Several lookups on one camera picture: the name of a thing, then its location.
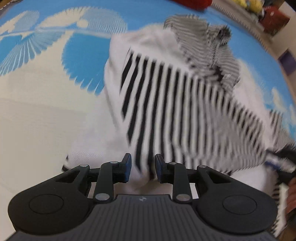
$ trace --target finger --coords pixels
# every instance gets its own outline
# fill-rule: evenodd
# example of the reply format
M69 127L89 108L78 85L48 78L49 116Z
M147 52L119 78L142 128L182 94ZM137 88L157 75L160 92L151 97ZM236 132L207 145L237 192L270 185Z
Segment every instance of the finger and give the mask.
M296 200L290 202L289 204L287 204L286 207L286 213L291 212L294 208L296 208Z
M288 189L288 195L296 193L296 185L290 186Z
M295 200L296 200L296 193L293 193L287 197L287 204Z
M289 182L289 187L293 186L294 184L296 184L296 177L291 179L291 181Z

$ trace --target red object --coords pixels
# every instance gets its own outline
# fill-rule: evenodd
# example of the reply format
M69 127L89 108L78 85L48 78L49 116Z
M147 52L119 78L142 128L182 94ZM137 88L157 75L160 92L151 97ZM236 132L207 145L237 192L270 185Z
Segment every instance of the red object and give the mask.
M264 18L259 22L264 27L264 32L275 35L290 20L288 16L283 14L275 6L265 7Z
M186 7L194 10L205 10L211 6L212 0L173 0L174 2L180 3Z

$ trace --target silver screw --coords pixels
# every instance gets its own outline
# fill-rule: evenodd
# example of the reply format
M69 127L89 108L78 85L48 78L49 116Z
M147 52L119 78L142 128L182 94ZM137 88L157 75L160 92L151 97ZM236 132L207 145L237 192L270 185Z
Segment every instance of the silver screw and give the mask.
M110 198L110 196L107 193L98 193L95 195L95 198L99 201L106 201Z
M191 197L188 194L178 194L176 198L181 202L187 202L191 199Z

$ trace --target striped garment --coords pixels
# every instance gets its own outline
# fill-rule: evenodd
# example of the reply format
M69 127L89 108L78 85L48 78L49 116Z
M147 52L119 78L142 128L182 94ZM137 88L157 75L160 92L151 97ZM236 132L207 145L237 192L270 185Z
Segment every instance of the striped garment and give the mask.
M155 154L187 168L207 165L221 172L264 162L262 123L223 88L170 63L131 49L123 67L119 105L135 164Z
M200 78L219 82L232 92L239 81L239 65L227 43L231 31L226 25L209 25L195 15L174 15L164 24L171 28L189 68Z

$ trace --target clothing tag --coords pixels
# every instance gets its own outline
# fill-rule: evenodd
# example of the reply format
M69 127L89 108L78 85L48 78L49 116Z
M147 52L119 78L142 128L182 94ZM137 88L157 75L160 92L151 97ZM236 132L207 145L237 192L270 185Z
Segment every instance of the clothing tag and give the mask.
M230 76L231 76L231 74L225 74L224 77L223 77L223 79L229 79Z

